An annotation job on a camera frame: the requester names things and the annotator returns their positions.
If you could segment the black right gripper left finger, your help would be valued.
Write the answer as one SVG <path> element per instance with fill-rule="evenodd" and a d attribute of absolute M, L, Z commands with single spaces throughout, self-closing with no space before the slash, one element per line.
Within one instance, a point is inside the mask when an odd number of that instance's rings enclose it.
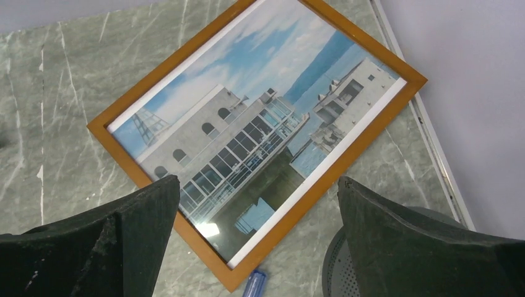
<path fill-rule="evenodd" d="M 1 235 L 2 296 L 152 296 L 180 202 L 168 175 L 122 198 Z"/>

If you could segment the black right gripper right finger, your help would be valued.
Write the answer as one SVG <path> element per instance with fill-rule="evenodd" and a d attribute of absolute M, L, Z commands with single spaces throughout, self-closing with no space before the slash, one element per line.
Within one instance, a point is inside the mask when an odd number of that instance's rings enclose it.
<path fill-rule="evenodd" d="M 438 221 L 343 176 L 338 201 L 362 296 L 523 296 L 524 241 Z"/>

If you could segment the blue handled screwdriver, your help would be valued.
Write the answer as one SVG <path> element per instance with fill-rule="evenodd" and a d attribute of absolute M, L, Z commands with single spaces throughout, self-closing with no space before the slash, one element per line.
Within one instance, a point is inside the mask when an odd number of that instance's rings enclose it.
<path fill-rule="evenodd" d="M 266 286 L 267 275 L 259 269 L 253 270 L 245 286 L 242 297 L 261 297 Z"/>

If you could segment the wooden picture frame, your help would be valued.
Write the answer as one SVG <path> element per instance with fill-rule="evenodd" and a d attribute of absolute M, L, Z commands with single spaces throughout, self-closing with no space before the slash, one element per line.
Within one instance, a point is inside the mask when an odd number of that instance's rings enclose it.
<path fill-rule="evenodd" d="M 237 289 L 427 79 L 324 1 L 237 1 L 88 129 Z"/>

